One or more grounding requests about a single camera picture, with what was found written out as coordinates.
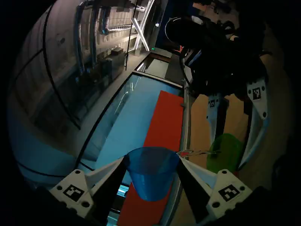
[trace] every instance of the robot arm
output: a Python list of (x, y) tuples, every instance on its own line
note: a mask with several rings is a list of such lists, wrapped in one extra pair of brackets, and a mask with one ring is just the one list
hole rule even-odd
[[(176, 171), (200, 225), (221, 218), (252, 193), (226, 169), (215, 174), (179, 158)], [(86, 175), (74, 170), (50, 193), (78, 216), (105, 223), (126, 172), (125, 162), (126, 158), (122, 157)]]

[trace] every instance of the light fixture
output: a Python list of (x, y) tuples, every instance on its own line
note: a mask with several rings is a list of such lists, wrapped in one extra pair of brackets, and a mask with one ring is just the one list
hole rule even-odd
[(131, 18), (131, 21), (132, 21), (134, 27), (136, 28), (136, 30), (137, 30), (137, 32), (138, 32), (138, 35), (140, 36), (141, 41), (142, 41), (144, 47), (146, 48), (147, 51), (149, 51), (149, 47), (148, 47), (148, 45), (147, 45), (147, 43), (146, 43), (146, 40), (145, 40), (145, 38), (144, 38), (144, 36), (143, 36), (142, 30), (141, 30), (141, 28), (139, 27), (139, 24), (138, 24), (136, 18), (134, 18), (134, 19)]
[[(147, 17), (148, 17), (148, 14), (150, 12), (150, 9), (152, 8), (153, 6), (153, 3), (154, 3), (155, 0), (150, 0), (147, 4), (147, 7), (145, 9), (145, 13), (144, 13), (144, 16), (142, 18), (142, 21), (141, 21), (141, 30), (144, 31), (144, 27), (145, 27), (145, 23), (146, 23), (146, 20), (147, 20)], [(137, 50), (138, 49), (138, 45), (139, 45), (139, 41), (140, 41), (140, 37), (138, 36), (136, 38), (136, 42), (135, 42), (135, 45), (134, 45), (134, 49)]]
[(143, 66), (144, 63), (142, 63), (138, 68), (137, 68), (137, 71), (140, 70), (140, 68)]

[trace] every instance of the blue surface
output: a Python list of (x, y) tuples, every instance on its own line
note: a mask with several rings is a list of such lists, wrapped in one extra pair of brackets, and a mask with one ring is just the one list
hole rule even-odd
[[(94, 169), (143, 146), (161, 90), (175, 95), (179, 95), (180, 92), (179, 89), (150, 78), (141, 77), (138, 80), (100, 151)], [(129, 185), (130, 182), (131, 178), (127, 173), (123, 183)]]

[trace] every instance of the red mat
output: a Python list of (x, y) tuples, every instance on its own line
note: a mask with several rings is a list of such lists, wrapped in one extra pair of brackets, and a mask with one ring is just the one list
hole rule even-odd
[[(161, 91), (144, 141), (144, 147), (165, 147), (179, 151), (183, 98)], [(158, 224), (164, 212), (169, 193), (156, 202), (141, 199), (131, 183), (121, 209), (118, 226), (152, 226)]]

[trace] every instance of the blue plastic cup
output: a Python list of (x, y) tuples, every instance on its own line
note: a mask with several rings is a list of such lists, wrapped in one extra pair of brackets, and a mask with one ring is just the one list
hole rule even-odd
[(141, 199), (158, 201), (169, 191), (179, 156), (167, 148), (143, 147), (125, 156), (127, 170)]

